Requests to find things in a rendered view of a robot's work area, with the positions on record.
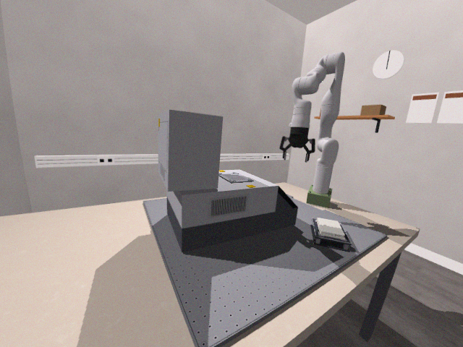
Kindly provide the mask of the light grey benchtop lab instrument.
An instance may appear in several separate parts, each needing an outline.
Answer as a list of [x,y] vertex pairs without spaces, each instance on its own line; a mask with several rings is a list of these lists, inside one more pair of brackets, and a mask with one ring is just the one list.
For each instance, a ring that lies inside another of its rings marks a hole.
[[242,170],[219,170],[222,126],[222,116],[158,115],[158,173],[182,252],[296,223],[298,207],[280,186]]

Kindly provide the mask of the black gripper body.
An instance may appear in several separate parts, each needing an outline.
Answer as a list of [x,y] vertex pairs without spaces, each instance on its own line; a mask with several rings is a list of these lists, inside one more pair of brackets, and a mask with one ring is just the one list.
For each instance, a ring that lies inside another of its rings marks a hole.
[[309,128],[306,128],[306,127],[291,127],[290,136],[288,138],[289,143],[291,143],[293,140],[296,140],[296,142],[292,145],[292,147],[302,148],[303,146],[300,143],[300,140],[302,140],[305,144],[307,144],[308,132],[309,132]]

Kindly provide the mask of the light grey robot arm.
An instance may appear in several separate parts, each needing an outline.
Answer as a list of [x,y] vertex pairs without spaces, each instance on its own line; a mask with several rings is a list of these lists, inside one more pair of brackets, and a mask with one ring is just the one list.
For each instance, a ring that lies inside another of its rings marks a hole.
[[[292,84],[294,112],[289,127],[309,128],[312,103],[303,100],[302,95],[316,93],[319,84],[324,81],[326,75],[335,74],[331,87],[321,101],[317,148],[322,152],[322,155],[321,158],[317,159],[313,183],[313,191],[319,194],[328,193],[332,170],[339,151],[339,143],[331,138],[331,131],[339,115],[344,64],[344,52],[325,55],[313,70],[305,77],[298,77]],[[308,77],[311,75],[312,77]]]

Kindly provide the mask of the white microplate with grey wells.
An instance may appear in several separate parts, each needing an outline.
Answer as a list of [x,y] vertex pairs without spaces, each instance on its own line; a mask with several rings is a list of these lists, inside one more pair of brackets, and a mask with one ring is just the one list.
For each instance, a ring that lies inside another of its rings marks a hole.
[[318,224],[320,235],[336,239],[345,239],[345,234],[342,231],[338,221],[328,220],[324,218],[318,218],[316,221]]

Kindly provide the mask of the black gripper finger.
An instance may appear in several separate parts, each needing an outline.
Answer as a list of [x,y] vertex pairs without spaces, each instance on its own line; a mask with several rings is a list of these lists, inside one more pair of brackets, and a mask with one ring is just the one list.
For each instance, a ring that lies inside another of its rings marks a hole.
[[286,142],[286,140],[288,139],[288,137],[285,137],[283,136],[282,137],[282,140],[281,140],[281,144],[280,144],[280,150],[283,150],[283,159],[286,160],[286,151],[296,142],[296,140],[293,140],[289,146],[287,145],[285,148],[283,148],[283,144],[284,142]]
[[307,146],[305,145],[305,143],[300,140],[300,143],[302,144],[302,146],[304,147],[304,149],[306,150],[306,158],[305,158],[305,162],[309,161],[309,158],[310,158],[310,154],[311,153],[314,153],[315,152],[315,139],[308,139],[308,141],[310,142],[310,144],[312,144],[312,150],[308,150]]

